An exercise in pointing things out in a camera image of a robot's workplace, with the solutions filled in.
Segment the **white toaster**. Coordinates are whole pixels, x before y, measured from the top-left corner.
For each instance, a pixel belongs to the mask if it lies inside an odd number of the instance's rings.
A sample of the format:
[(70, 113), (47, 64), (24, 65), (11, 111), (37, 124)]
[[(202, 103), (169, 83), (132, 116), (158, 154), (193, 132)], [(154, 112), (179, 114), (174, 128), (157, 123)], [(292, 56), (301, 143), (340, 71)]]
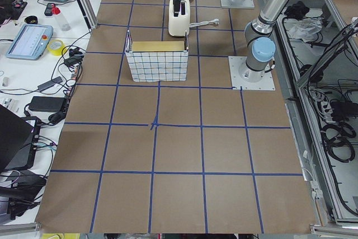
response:
[(184, 37), (190, 32), (190, 2), (181, 0), (178, 16), (175, 17), (173, 0), (169, 2), (168, 32), (174, 37)]

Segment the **checkered fabric box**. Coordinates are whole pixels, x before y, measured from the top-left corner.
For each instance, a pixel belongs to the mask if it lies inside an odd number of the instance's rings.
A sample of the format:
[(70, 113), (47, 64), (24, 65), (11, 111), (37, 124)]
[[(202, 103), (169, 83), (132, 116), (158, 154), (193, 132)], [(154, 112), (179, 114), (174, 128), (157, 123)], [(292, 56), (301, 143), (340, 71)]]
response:
[(134, 41), (127, 31), (125, 55), (135, 82), (185, 81), (189, 41)]

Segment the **clear bottle red cap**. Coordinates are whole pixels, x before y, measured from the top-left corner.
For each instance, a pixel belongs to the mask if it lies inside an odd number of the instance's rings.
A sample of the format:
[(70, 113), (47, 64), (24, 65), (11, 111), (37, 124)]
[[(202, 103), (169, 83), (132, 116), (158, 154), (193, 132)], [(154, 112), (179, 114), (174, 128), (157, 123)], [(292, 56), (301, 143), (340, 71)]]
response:
[(52, 5), (51, 12), (62, 31), (69, 31), (71, 29), (67, 19), (57, 6)]

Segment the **yellow tape roll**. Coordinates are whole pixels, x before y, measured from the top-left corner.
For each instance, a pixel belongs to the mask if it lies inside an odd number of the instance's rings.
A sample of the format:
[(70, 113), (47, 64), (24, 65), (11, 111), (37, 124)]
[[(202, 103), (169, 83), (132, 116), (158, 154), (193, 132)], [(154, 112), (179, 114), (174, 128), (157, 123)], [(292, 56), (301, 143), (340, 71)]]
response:
[(62, 56), (67, 51), (65, 44), (59, 39), (50, 41), (46, 48), (53, 56)]

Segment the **lower teach pendant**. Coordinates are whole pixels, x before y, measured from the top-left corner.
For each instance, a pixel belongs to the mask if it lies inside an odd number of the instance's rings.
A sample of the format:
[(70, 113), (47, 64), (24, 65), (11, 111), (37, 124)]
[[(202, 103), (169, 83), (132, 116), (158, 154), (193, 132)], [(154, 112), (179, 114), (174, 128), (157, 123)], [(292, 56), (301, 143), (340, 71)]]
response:
[(42, 56), (52, 35), (53, 27), (50, 25), (24, 24), (6, 52), (6, 57), (37, 60)]

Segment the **black power adapter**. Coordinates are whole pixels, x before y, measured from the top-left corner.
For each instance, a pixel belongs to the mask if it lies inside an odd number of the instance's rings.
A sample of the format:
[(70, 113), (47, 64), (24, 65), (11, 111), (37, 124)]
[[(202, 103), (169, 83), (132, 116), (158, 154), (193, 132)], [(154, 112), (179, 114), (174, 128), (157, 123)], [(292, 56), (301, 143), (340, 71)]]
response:
[(29, 104), (29, 110), (36, 112), (58, 112), (65, 103), (63, 97), (34, 96)]

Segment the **black laptop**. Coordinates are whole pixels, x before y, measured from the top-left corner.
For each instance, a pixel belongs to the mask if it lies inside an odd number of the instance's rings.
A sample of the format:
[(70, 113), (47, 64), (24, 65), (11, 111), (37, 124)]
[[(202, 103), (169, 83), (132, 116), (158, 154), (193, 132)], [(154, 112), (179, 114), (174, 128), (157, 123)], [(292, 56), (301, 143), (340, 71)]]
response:
[(1, 106), (1, 171), (27, 170), (34, 164), (40, 119), (19, 117)]

